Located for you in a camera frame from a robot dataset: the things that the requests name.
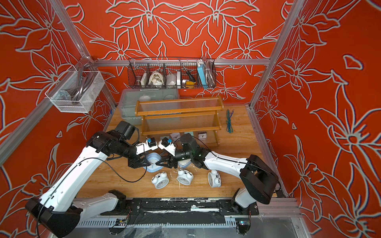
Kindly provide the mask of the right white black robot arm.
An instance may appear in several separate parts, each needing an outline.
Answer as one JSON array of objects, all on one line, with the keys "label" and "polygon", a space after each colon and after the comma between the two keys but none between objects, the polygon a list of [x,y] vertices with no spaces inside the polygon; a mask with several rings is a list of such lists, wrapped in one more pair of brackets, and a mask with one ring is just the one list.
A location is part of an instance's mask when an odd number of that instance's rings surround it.
[{"label": "right white black robot arm", "polygon": [[201,147],[198,144],[200,140],[189,133],[178,141],[182,145],[181,149],[168,138],[160,140],[158,147],[167,151],[168,155],[157,165],[175,168],[179,161],[190,160],[199,169],[223,172],[241,179],[244,187],[233,196],[233,205],[246,209],[255,202],[270,204],[279,178],[260,157],[251,155],[248,158],[235,158],[218,154],[206,146]]}]

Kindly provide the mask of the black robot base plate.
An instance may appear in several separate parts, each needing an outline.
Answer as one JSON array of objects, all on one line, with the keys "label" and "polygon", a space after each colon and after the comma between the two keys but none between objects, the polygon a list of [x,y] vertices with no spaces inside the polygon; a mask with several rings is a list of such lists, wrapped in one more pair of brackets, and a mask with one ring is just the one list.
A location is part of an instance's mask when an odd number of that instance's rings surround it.
[{"label": "black robot base plate", "polygon": [[100,218],[126,218],[130,225],[226,226],[259,215],[257,203],[238,208],[230,198],[129,198],[124,210]]}]

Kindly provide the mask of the lilac square alarm clock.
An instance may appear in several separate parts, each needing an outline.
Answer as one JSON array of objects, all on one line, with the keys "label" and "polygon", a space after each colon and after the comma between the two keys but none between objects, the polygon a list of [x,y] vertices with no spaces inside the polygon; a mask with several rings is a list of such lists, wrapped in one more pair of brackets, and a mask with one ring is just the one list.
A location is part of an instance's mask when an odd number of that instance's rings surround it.
[{"label": "lilac square alarm clock", "polygon": [[171,137],[174,141],[176,141],[176,140],[178,140],[178,139],[181,137],[181,134],[180,134],[179,132],[171,133],[171,134],[170,134],[170,137]]}]

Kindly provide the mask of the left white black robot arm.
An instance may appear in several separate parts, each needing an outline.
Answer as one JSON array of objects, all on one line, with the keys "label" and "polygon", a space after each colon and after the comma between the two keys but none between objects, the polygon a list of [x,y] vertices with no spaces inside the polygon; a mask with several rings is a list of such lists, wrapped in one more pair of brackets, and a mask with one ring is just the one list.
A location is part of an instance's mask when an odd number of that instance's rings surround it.
[{"label": "left white black robot arm", "polygon": [[125,213],[126,196],[117,190],[90,200],[73,200],[99,165],[107,163],[110,155],[126,158],[132,168],[150,165],[146,153],[157,149],[157,142],[149,138],[145,142],[129,144],[128,140],[137,131],[135,126],[121,121],[115,130],[96,132],[62,177],[40,198],[28,200],[25,208],[37,224],[63,238],[88,218],[104,212]]}]

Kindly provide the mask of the blue rounded alarm clock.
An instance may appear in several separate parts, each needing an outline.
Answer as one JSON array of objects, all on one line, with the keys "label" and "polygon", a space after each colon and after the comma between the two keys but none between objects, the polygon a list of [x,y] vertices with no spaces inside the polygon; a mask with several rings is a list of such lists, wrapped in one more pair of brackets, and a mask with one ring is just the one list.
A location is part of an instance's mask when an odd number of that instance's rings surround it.
[{"label": "blue rounded alarm clock", "polygon": [[150,153],[146,155],[146,159],[150,163],[148,167],[145,167],[147,172],[154,173],[163,168],[162,166],[156,165],[156,163],[161,160],[161,156],[158,153]]},{"label": "blue rounded alarm clock", "polygon": [[191,159],[182,160],[178,162],[178,167],[181,169],[187,168],[191,164]]}]

